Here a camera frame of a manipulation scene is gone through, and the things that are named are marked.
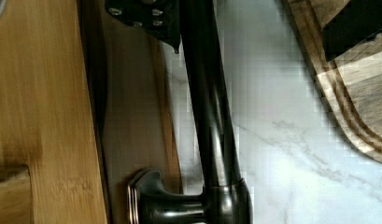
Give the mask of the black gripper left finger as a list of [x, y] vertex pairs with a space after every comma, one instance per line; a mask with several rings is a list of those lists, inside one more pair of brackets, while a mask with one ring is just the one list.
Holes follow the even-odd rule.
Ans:
[[116, 20], [141, 27], [179, 53], [179, 0], [105, 0], [105, 9]]

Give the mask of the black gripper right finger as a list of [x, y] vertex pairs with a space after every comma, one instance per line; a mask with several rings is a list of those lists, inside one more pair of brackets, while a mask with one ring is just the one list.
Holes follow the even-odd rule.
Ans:
[[322, 30], [328, 62], [382, 33], [382, 0], [350, 0]]

